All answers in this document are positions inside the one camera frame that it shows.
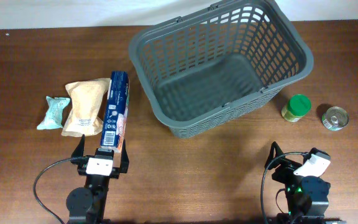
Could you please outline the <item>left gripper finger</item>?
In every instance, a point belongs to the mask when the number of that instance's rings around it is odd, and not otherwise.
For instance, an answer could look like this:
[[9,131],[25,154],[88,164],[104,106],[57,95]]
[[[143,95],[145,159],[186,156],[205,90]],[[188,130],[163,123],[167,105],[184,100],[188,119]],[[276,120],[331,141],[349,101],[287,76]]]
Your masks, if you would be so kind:
[[129,158],[126,151],[126,140],[123,141],[121,152],[120,173],[127,173],[129,168]]
[[72,164],[81,164],[83,160],[83,153],[85,149],[85,135],[81,136],[81,139],[71,154],[71,163]]

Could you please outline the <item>blue cardboard box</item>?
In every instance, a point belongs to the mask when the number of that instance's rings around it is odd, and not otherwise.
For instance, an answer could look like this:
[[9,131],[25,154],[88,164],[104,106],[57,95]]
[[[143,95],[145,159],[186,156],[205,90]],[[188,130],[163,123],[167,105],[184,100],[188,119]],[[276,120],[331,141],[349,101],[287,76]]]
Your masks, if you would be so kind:
[[121,153],[124,147],[129,89],[128,74],[113,71],[109,82],[100,146],[118,153]]

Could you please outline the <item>teal snack packet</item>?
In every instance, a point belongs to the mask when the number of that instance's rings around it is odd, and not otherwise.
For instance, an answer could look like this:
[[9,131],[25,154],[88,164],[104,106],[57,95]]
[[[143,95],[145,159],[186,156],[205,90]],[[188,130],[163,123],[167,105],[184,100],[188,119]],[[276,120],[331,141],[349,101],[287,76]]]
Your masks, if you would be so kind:
[[62,128],[63,110],[69,105],[70,99],[65,97],[46,96],[48,110],[44,119],[37,126],[38,130]]

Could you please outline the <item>green lid jar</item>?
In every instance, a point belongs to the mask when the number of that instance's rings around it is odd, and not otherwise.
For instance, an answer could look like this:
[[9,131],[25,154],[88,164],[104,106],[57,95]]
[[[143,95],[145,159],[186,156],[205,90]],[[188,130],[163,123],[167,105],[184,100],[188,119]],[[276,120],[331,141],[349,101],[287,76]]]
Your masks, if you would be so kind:
[[311,101],[305,95],[294,95],[282,108],[282,117],[289,122],[297,122],[311,109]]

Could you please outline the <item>tan paper pouch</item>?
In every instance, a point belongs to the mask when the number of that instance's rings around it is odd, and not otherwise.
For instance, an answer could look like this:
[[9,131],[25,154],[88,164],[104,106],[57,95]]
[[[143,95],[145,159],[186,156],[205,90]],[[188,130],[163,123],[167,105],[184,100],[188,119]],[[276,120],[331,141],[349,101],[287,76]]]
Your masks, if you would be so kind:
[[98,114],[109,82],[109,78],[97,78],[65,85],[72,108],[63,127],[62,136],[94,136],[101,132],[103,121]]

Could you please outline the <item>silver tin can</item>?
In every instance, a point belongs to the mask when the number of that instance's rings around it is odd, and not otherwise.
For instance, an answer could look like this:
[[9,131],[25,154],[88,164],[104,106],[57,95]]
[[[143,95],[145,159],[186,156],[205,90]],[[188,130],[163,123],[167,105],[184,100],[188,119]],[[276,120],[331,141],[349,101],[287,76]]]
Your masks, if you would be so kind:
[[347,111],[338,106],[332,106],[322,115],[322,123],[330,131],[339,131],[349,123]]

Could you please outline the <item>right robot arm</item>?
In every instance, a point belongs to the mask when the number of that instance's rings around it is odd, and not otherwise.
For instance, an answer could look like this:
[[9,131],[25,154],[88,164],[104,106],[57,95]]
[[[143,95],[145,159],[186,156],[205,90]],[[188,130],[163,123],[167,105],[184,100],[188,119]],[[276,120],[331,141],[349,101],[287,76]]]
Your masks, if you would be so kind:
[[[260,205],[263,222],[292,224],[343,224],[339,218],[326,218],[329,207],[329,190],[331,184],[321,176],[331,163],[331,156],[317,148],[309,152],[284,153],[276,142],[264,165],[260,187]],[[288,211],[281,211],[274,218],[266,215],[264,209],[264,184],[267,172],[274,170],[272,179],[284,185],[279,192],[284,192]]]

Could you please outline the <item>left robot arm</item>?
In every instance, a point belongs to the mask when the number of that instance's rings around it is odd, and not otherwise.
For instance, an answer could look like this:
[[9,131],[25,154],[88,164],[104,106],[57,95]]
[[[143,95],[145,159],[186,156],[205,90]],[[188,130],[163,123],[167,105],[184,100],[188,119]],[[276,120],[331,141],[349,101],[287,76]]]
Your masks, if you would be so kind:
[[[95,155],[84,156],[85,136],[82,136],[79,144],[71,154],[72,164],[77,166],[79,175],[85,176],[85,185],[72,190],[67,197],[66,206],[69,211],[69,223],[111,223],[110,219],[104,218],[109,181],[118,179],[120,174],[125,174],[129,168],[129,158],[126,145],[122,145],[122,152],[109,152],[106,149],[97,149]],[[109,175],[88,174],[86,169],[92,160],[106,159],[112,161],[120,158],[120,166],[111,164]]]

